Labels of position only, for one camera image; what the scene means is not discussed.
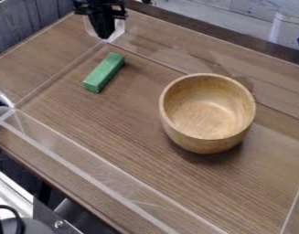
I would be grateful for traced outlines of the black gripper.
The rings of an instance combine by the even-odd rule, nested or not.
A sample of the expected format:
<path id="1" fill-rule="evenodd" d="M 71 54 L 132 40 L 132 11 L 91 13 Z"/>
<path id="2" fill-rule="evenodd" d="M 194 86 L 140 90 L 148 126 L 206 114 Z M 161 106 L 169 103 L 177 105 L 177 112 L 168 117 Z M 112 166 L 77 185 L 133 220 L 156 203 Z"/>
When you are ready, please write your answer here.
<path id="1" fill-rule="evenodd" d="M 73 11 L 77 15 L 87 15 L 96 34 L 108 39 L 115 31 L 115 18 L 127 17 L 124 0 L 72 0 Z"/>

